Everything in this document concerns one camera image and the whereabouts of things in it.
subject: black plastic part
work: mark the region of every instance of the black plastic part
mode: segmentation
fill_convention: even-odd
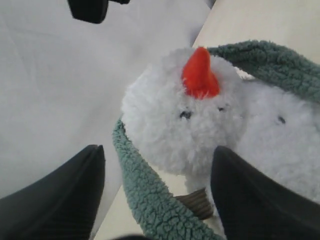
[[[0,240],[88,240],[105,162],[103,147],[89,145],[49,175],[0,199]]]
[[[320,205],[226,147],[214,152],[211,190],[228,240],[320,240]]]
[[[130,0],[112,0],[128,4]],[[107,15],[109,0],[68,0],[73,18],[92,24],[101,24]]]

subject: brown ribbed fabric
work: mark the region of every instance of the brown ribbed fabric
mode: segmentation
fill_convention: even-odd
[[[200,220],[206,220],[214,214],[204,188],[189,195],[176,196],[175,198],[190,209]]]

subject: snowman plush toy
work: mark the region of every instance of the snowman plush toy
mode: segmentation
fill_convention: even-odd
[[[318,105],[258,79],[243,80],[204,47],[178,49],[149,65],[128,87],[122,111],[126,135],[141,156],[184,175],[190,193],[205,188],[212,207],[217,146],[320,203]]]

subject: beige floor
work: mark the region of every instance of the beige floor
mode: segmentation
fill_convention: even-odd
[[[194,46],[270,40],[320,63],[319,0],[217,0]],[[174,194],[184,194],[184,179],[159,173]],[[121,188],[95,240],[141,233]]]

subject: white fabric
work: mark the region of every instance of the white fabric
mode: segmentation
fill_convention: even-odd
[[[106,20],[72,19],[67,0],[0,2],[0,198],[102,144],[106,184],[97,226],[119,186],[112,145],[121,99],[146,64],[191,46],[204,0],[109,3]]]

